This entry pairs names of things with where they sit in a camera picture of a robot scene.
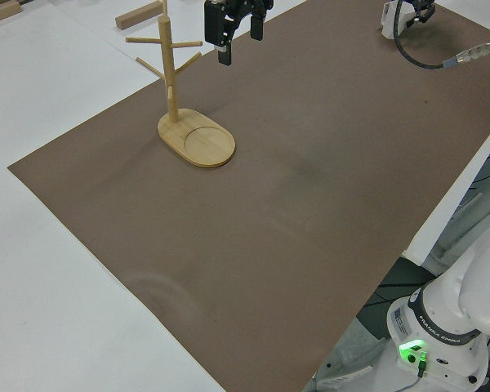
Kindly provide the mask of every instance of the brown table surface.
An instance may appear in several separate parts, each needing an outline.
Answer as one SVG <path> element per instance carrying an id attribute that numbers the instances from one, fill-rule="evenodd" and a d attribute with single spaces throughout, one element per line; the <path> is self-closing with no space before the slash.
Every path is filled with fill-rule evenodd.
<path id="1" fill-rule="evenodd" d="M 381 9 L 310 0 L 182 73 L 237 141 L 221 168 L 159 140 L 161 81 L 11 167 L 230 392 L 299 391 L 490 134 L 490 56 L 418 69 Z M 439 8 L 403 44 L 489 39 Z"/>

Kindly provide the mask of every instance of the wooden mug tree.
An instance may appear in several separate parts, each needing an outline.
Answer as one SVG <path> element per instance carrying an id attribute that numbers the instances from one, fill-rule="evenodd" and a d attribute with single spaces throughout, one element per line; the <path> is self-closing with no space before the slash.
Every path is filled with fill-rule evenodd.
<path id="1" fill-rule="evenodd" d="M 200 47 L 197 42 L 172 42 L 171 19 L 167 14 L 167 0 L 163 0 L 163 13 L 158 17 L 160 38 L 126 38 L 126 42 L 157 43 L 162 47 L 163 73 L 141 58 L 140 64 L 165 81 L 167 114 L 158 122 L 158 134 L 181 157 L 199 167 L 218 167 L 233 156 L 236 144 L 233 136 L 222 126 L 192 109 L 178 109 L 176 98 L 176 75 L 194 63 L 201 53 L 191 57 L 175 69 L 173 49 Z"/>

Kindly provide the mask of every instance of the black label band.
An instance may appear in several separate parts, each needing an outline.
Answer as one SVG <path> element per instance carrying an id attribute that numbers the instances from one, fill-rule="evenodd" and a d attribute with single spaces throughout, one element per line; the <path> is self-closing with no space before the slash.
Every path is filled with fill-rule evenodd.
<path id="1" fill-rule="evenodd" d="M 447 345 L 466 345 L 481 333 L 479 330 L 475 329 L 463 335 L 456 335 L 444 331 L 441 327 L 436 325 L 426 313 L 425 306 L 423 305 L 423 291 L 425 290 L 425 287 L 419 290 L 417 297 L 415 300 L 413 300 L 413 302 L 408 300 L 408 307 L 413 310 L 414 314 L 416 315 L 417 322 L 425 331 L 428 332 L 429 335 Z"/>

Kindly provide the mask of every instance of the gray cable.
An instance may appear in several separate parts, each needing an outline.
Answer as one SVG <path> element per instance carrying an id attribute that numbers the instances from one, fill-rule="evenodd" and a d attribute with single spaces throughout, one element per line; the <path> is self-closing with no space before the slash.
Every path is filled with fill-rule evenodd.
<path id="1" fill-rule="evenodd" d="M 401 388 L 400 390 L 396 390 L 395 392 L 403 392 L 404 390 L 410 390 L 411 388 L 413 388 L 414 386 L 416 386 L 419 381 L 420 381 L 421 377 L 418 377 L 416 382 L 414 382 L 413 384 L 409 385 L 409 386 L 405 386 L 404 388 Z"/>

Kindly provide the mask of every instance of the wooden oval base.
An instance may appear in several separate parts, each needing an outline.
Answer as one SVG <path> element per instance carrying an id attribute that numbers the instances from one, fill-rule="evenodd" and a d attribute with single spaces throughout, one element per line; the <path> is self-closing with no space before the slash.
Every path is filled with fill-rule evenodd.
<path id="1" fill-rule="evenodd" d="M 236 149 L 229 131 L 191 109 L 179 109 L 178 122 L 165 114 L 158 122 L 158 134 L 181 157 L 200 167 L 224 165 Z"/>

